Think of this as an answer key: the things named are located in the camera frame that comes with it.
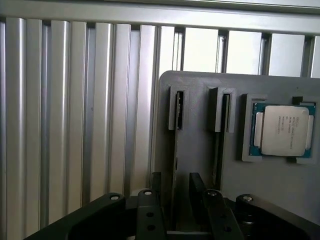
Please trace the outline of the grey printed parts rack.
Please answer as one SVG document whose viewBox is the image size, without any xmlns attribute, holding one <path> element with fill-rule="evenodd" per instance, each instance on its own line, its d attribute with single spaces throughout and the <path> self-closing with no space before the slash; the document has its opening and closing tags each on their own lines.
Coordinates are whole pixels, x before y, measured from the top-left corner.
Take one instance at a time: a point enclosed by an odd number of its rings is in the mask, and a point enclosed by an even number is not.
<svg viewBox="0 0 320 240">
<path fill-rule="evenodd" d="M 311 158 L 249 155 L 254 103 L 311 105 Z M 189 178 L 236 201 L 251 194 L 320 226 L 320 78 L 166 71 L 159 80 L 154 170 L 167 226 L 196 223 Z"/>
</svg>

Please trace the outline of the CPU with silver lid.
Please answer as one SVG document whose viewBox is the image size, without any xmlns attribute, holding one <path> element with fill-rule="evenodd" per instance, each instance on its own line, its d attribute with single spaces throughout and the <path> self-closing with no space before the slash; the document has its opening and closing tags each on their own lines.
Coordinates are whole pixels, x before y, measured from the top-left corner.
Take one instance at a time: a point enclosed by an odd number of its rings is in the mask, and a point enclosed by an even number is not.
<svg viewBox="0 0 320 240">
<path fill-rule="evenodd" d="M 314 105 L 252 104 L 249 155 L 310 159 Z"/>
</svg>

